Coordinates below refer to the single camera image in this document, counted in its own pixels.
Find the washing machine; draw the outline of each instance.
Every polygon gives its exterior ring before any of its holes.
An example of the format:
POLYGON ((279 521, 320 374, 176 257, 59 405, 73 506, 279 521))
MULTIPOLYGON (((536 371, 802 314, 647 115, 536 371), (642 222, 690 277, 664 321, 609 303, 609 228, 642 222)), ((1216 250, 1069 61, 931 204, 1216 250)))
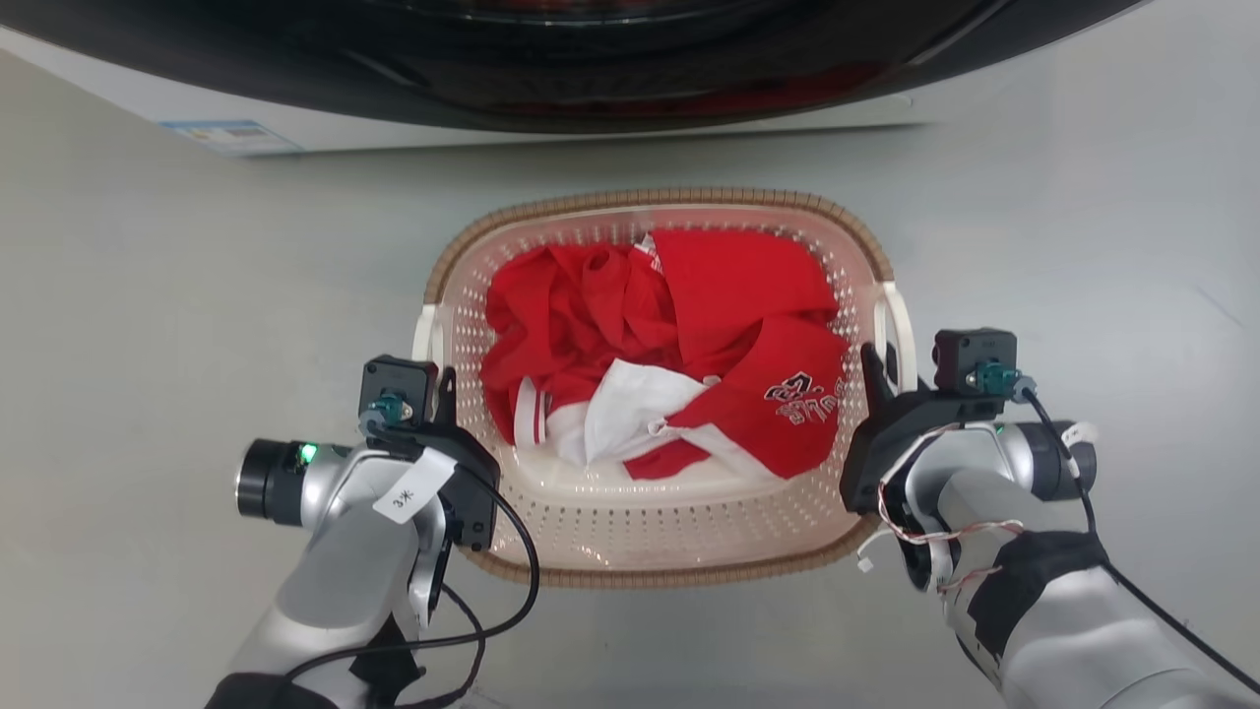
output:
POLYGON ((949 120, 1139 0, 5 0, 0 49, 227 155, 949 120))

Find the printed logo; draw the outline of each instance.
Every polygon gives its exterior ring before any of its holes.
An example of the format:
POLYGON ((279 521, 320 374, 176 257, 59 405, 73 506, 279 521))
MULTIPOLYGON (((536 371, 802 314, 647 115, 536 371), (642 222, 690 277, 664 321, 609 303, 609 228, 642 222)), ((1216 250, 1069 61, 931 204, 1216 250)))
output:
POLYGON ((840 380, 835 382, 832 394, 825 394, 822 387, 814 387, 814 378, 796 373, 777 387, 766 390, 766 402, 780 402, 784 406, 776 412, 794 427, 814 422, 823 423, 833 412, 840 408, 840 380))

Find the white label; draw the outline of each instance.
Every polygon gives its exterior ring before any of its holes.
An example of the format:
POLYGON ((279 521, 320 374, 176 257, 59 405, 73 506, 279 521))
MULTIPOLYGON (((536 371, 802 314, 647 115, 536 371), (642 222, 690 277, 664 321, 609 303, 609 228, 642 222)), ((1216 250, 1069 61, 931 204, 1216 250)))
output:
POLYGON ((437 496, 446 481, 455 475, 455 460, 450 456, 426 448, 420 461, 398 479, 372 509, 399 525, 411 521, 428 501, 437 496))
POLYGON ((220 155, 276 155, 302 149, 256 121, 165 121, 165 127, 220 155))

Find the plastic laundry basket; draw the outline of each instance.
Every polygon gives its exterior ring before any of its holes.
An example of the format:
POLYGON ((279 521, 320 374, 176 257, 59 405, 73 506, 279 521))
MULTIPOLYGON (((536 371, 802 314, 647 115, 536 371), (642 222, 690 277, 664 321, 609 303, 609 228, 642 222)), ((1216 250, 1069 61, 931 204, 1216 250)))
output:
MULTIPOLYGON (((648 189, 510 207, 467 227, 428 280, 412 358, 454 366, 459 423, 503 468, 499 490, 538 547, 543 583, 648 588, 726 583, 829 564, 857 548, 874 518, 844 511, 839 477, 853 429, 866 418, 859 344, 883 351, 888 324, 901 346, 900 383, 917 382, 914 337, 892 268, 874 237, 827 199, 764 189, 648 189), (547 243, 631 243, 656 227, 747 228, 806 246, 829 273, 840 311, 832 322, 853 346, 839 434, 830 457, 790 481, 748 482, 708 461, 674 479, 631 481, 581 468, 546 450, 517 451, 490 419, 479 378, 495 341, 485 295, 495 271, 547 243)), ((470 559, 499 577, 527 578, 524 548, 499 520, 490 549, 470 559)))

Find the silver arm segment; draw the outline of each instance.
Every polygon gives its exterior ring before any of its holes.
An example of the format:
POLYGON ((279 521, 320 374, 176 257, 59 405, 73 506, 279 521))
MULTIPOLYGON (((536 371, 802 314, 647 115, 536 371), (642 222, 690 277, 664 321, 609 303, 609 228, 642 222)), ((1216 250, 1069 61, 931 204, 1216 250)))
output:
MULTIPOLYGON (((936 456, 926 450, 910 472, 920 490, 916 519, 930 516, 942 530, 974 523, 1019 520, 1026 533, 1070 531, 1072 502, 1042 502, 1018 476, 994 463, 992 437, 951 432, 936 456), (966 462, 979 462, 979 467, 966 462)), ((907 490, 911 489, 907 481, 907 490)), ((1235 709, 1256 708, 1210 681, 1166 635, 1154 616, 1102 568, 1071 572, 1047 583, 1014 618, 1000 651, 978 638, 993 613, 987 598, 975 603, 999 564, 998 554, 1016 535, 989 529, 960 538, 941 593, 945 615, 976 667, 1012 709, 1235 709)))
MULTIPOLYGON (((284 675, 312 657, 363 647, 391 615, 404 640, 427 628, 446 515, 437 499, 412 524, 396 524, 373 510, 372 502, 410 465, 364 451, 344 458, 321 452, 312 462, 312 471, 324 471, 328 482, 310 486, 314 492, 304 500, 311 543, 237 651, 231 672, 284 675)), ((370 688, 350 674, 352 664, 330 662, 294 683, 340 709, 362 709, 370 688)))

